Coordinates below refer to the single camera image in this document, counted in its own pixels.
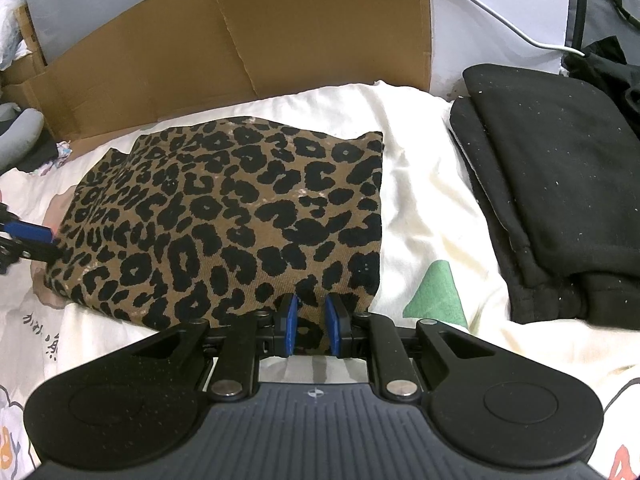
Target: white cable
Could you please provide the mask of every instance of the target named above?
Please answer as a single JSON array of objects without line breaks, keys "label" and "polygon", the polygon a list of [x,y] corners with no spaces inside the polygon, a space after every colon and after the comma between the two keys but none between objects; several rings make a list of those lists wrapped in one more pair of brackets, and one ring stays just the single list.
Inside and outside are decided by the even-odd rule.
[{"label": "white cable", "polygon": [[574,48],[571,48],[570,46],[553,45],[553,44],[548,44],[548,43],[540,43],[539,41],[536,41],[536,40],[530,38],[529,36],[527,36],[518,27],[513,25],[513,23],[511,23],[506,18],[502,17],[500,14],[495,12],[490,7],[487,7],[480,0],[470,0],[470,1],[475,3],[478,7],[480,7],[485,12],[488,12],[496,20],[498,20],[499,22],[503,23],[505,26],[509,27],[513,32],[515,32],[518,36],[520,36],[524,41],[526,41],[529,44],[532,44],[533,46],[536,46],[538,48],[543,48],[545,50],[559,50],[560,52],[570,52],[571,54],[576,54],[577,56],[584,57],[584,54],[582,52],[580,52],[579,50],[575,50]]}]

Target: blue gripper clip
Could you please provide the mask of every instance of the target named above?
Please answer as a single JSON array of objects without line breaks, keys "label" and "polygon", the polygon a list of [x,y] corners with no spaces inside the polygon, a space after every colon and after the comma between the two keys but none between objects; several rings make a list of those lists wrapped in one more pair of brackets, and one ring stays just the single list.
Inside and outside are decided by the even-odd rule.
[{"label": "blue gripper clip", "polygon": [[340,355],[340,329],[338,315],[335,311],[334,302],[331,297],[327,295],[324,299],[324,324],[326,325],[326,332],[329,336],[329,347],[331,348],[331,355]]},{"label": "blue gripper clip", "polygon": [[287,310],[286,332],[284,337],[284,348],[287,356],[293,355],[293,347],[296,344],[296,332],[298,331],[298,297],[293,295],[289,310]]},{"label": "blue gripper clip", "polygon": [[32,240],[45,244],[53,242],[53,233],[48,227],[20,222],[19,220],[4,224],[4,232],[9,234],[11,238],[21,238],[22,240]]}]

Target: folded leopard print garment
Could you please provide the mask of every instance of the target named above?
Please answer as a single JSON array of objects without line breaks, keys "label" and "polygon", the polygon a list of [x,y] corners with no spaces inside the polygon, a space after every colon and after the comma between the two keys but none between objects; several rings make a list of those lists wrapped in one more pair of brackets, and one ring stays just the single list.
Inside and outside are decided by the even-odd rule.
[{"label": "folded leopard print garment", "polygon": [[86,174],[46,283],[163,329],[230,324],[302,300],[298,346],[324,351],[329,291],[363,311],[380,282],[382,134],[354,140],[240,117],[140,137]]}]

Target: green triangle print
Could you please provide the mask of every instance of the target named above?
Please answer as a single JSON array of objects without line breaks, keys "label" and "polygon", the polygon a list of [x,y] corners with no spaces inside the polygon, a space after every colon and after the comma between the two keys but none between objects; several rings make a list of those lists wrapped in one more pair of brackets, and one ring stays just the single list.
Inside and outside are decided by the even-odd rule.
[{"label": "green triangle print", "polygon": [[468,328],[447,260],[431,263],[402,317],[429,317]]}]

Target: cardboard box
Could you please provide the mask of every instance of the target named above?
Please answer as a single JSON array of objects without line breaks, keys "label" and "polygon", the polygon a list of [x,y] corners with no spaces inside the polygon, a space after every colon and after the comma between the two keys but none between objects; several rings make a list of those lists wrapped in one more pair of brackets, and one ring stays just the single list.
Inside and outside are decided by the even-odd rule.
[{"label": "cardboard box", "polygon": [[429,0],[145,0],[4,88],[58,139],[350,82],[428,90]]},{"label": "cardboard box", "polygon": [[40,43],[31,23],[31,16],[27,6],[21,6],[15,11],[15,17],[20,27],[20,33],[31,54],[21,57],[11,63],[9,68],[0,72],[3,85],[19,85],[32,77],[44,72],[45,63]]}]

